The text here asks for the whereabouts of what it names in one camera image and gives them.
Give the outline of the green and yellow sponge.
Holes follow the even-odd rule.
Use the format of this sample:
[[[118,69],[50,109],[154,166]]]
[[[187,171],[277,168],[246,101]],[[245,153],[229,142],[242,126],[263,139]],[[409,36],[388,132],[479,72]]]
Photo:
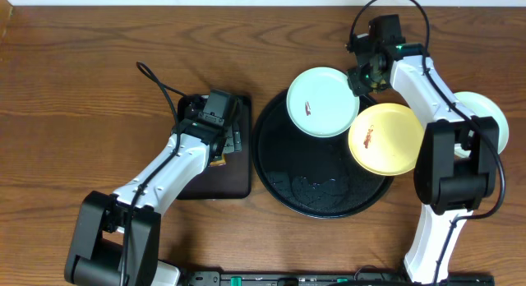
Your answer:
[[[222,166],[226,164],[225,155],[216,156],[211,162],[210,167]]]

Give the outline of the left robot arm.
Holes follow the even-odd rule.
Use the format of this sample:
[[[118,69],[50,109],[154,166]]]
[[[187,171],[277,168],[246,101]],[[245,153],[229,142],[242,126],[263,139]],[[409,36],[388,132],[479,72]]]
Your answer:
[[[178,267],[159,260],[160,223],[187,184],[210,166],[211,148],[196,130],[172,134],[163,151],[113,194],[82,202],[65,264],[76,285],[175,285]]]

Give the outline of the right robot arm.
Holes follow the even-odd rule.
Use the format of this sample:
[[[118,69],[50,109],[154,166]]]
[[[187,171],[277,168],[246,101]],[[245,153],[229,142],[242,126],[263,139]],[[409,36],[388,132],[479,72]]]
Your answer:
[[[477,219],[473,211],[495,183],[505,182],[497,123],[454,97],[422,44],[373,43],[363,36],[349,40],[346,49],[358,60],[348,70],[351,91],[396,90],[424,128],[413,174],[422,211],[404,268],[414,283],[442,282],[461,228]]]

